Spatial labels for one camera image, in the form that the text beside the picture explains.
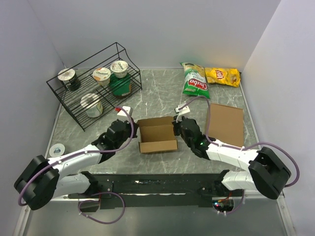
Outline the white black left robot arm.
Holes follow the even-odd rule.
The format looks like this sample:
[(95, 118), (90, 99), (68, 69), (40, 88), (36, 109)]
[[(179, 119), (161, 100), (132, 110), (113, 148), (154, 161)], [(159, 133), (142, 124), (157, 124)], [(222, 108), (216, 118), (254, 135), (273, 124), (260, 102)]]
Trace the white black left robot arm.
[(134, 120), (116, 120), (83, 149), (50, 159), (35, 157), (14, 183), (18, 205), (37, 210), (63, 195), (93, 197), (99, 192), (98, 181), (89, 172), (78, 174), (77, 170), (109, 160), (136, 138), (138, 127)]

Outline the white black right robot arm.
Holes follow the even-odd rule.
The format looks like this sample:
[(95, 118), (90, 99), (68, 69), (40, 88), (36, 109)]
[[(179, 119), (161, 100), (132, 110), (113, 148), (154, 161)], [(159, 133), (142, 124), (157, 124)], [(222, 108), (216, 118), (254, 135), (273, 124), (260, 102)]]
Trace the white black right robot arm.
[(197, 122), (190, 118), (174, 118), (174, 134), (181, 136), (199, 158), (220, 161), (240, 168), (223, 171), (215, 184), (216, 192), (226, 196), (234, 190), (254, 190), (275, 200), (285, 188), (291, 172), (276, 153), (268, 147), (259, 150), (231, 146), (203, 134)]

